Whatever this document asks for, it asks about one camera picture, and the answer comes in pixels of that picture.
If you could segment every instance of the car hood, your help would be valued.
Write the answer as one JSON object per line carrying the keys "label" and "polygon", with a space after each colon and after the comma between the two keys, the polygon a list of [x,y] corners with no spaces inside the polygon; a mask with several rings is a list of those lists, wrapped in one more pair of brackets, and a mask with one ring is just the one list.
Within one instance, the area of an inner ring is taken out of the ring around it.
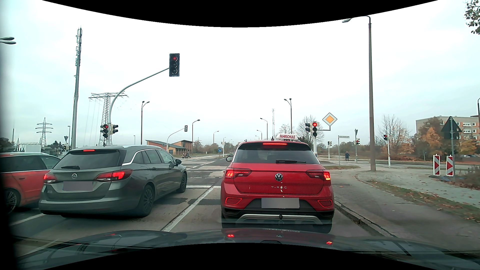
{"label": "car hood", "polygon": [[396,237],[342,237],[266,228],[197,232],[127,230],[96,234],[54,245],[17,259],[20,269],[42,270],[91,258],[159,247],[211,243],[270,243],[351,251],[432,269],[480,270],[478,251],[452,251]]}

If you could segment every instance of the yellow diamond sign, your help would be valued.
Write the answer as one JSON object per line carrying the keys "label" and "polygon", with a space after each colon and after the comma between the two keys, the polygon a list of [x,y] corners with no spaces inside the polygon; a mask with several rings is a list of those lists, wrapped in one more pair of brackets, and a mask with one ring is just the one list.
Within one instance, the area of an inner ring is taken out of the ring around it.
{"label": "yellow diamond sign", "polygon": [[331,126],[336,121],[336,117],[333,116],[331,113],[328,113],[327,116],[324,117],[323,121],[328,125]]}

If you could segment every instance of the car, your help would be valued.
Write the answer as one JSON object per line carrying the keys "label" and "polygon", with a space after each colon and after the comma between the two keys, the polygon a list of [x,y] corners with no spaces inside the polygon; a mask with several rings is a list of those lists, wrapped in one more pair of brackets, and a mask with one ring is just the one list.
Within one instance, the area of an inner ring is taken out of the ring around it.
{"label": "car", "polygon": [[59,158],[41,152],[0,154],[1,177],[9,214],[18,207],[40,199],[43,176],[59,161]]}
{"label": "car", "polygon": [[220,186],[223,228],[280,221],[330,232],[335,213],[330,172],[306,143],[245,141],[226,160],[230,165]]}
{"label": "car", "polygon": [[82,147],[69,151],[44,181],[38,204],[44,214],[146,217],[155,200],[185,192],[187,172],[157,146]]}

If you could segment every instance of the vw logo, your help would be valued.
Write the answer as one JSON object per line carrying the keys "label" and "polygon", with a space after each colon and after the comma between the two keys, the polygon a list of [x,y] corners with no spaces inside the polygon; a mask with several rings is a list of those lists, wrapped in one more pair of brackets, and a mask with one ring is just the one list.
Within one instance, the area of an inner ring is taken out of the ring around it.
{"label": "vw logo", "polygon": [[275,180],[277,180],[279,182],[282,181],[283,180],[283,175],[281,173],[275,174]]}

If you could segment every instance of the red car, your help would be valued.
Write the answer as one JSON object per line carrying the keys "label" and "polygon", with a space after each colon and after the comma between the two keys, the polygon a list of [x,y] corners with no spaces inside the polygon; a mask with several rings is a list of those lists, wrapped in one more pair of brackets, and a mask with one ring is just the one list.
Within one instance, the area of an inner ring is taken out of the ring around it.
{"label": "red car", "polygon": [[45,153],[1,153],[1,178],[9,213],[40,199],[43,176],[59,158]]}
{"label": "red car", "polygon": [[227,161],[220,194],[223,228],[280,222],[330,232],[335,212],[330,172],[307,144],[242,142]]}

